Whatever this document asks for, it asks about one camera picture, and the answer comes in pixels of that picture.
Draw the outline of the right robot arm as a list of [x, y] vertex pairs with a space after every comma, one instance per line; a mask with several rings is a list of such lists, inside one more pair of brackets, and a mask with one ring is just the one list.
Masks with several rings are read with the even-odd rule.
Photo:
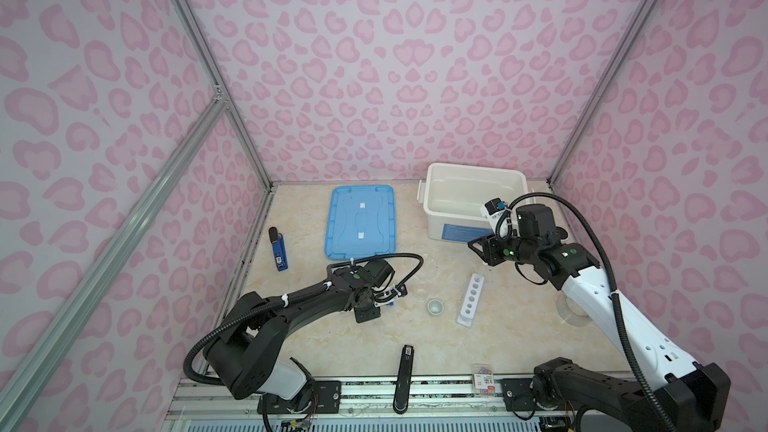
[[495, 198], [480, 207], [489, 234], [469, 248], [489, 266], [529, 265], [538, 284], [551, 285], [577, 305], [623, 353], [632, 376], [620, 379], [558, 357], [535, 367], [526, 404], [541, 410], [576, 406], [572, 427], [597, 411], [633, 431], [716, 431], [725, 415], [731, 380], [716, 364], [703, 365], [658, 329], [618, 289], [602, 249], [568, 242], [543, 204], [509, 208]]

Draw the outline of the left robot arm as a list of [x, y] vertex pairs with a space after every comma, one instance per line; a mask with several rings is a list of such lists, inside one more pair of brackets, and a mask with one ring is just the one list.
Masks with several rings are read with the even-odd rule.
[[225, 387], [236, 400], [271, 394], [307, 402], [312, 375], [297, 360], [279, 358], [293, 333], [328, 315], [353, 311], [367, 321], [380, 316], [378, 295], [394, 276], [385, 257], [331, 264], [326, 278], [280, 296], [243, 295], [221, 324], [194, 344], [183, 361], [185, 376]]

